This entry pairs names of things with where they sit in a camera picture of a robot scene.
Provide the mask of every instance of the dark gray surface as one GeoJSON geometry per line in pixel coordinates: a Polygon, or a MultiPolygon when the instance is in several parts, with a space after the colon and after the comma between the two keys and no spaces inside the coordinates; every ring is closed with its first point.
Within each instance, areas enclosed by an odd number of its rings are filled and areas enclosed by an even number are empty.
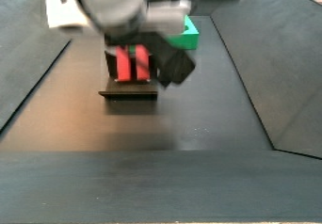
{"type": "Polygon", "coordinates": [[[321,222],[321,185],[281,152],[3,152],[0,223],[321,222]]]}
{"type": "Polygon", "coordinates": [[[274,147],[322,157],[322,7],[244,0],[213,19],[274,147]]]}
{"type": "Polygon", "coordinates": [[[0,129],[69,39],[48,29],[44,0],[0,0],[0,129]]]}
{"type": "Polygon", "coordinates": [[[157,101],[107,102],[103,40],[78,39],[0,136],[0,151],[270,150],[210,17],[197,70],[157,101]]]}

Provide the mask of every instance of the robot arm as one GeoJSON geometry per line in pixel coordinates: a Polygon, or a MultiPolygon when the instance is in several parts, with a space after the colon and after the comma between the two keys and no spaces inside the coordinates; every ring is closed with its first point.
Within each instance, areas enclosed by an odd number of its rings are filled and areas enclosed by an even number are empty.
{"type": "Polygon", "coordinates": [[[113,38],[134,32],[183,32],[189,0],[78,0],[99,30],[113,38]]]}
{"type": "Polygon", "coordinates": [[[163,35],[183,32],[185,15],[191,9],[189,0],[75,0],[75,6],[103,33],[109,45],[145,45],[157,59],[165,87],[171,82],[183,82],[195,64],[185,50],[173,47],[163,35]]]}

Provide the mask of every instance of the green object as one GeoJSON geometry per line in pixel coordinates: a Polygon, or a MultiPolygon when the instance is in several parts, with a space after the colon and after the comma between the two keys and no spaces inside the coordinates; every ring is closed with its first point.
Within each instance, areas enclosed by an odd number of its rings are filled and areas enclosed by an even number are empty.
{"type": "Polygon", "coordinates": [[[199,31],[191,22],[189,16],[185,17],[185,32],[178,36],[167,37],[171,45],[185,50],[193,50],[198,48],[199,43],[199,31]]]}

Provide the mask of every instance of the bin floor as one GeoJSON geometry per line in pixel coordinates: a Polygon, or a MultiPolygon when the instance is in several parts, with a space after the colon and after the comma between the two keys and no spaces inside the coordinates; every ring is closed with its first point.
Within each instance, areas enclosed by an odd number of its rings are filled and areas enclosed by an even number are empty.
{"type": "Polygon", "coordinates": [[[272,150],[213,22],[194,22],[197,71],[157,101],[99,96],[103,41],[73,42],[2,133],[0,223],[322,221],[322,162],[272,150]]]}

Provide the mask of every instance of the red object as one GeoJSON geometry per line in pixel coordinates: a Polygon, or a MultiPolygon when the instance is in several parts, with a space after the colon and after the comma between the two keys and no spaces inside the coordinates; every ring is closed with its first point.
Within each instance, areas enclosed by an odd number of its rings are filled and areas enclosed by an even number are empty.
{"type": "Polygon", "coordinates": [[[137,46],[137,73],[138,80],[145,81],[150,79],[149,51],[143,45],[137,46]]]}
{"type": "Polygon", "coordinates": [[[131,59],[129,56],[127,48],[117,48],[118,57],[118,80],[121,82],[131,81],[131,59]]]}

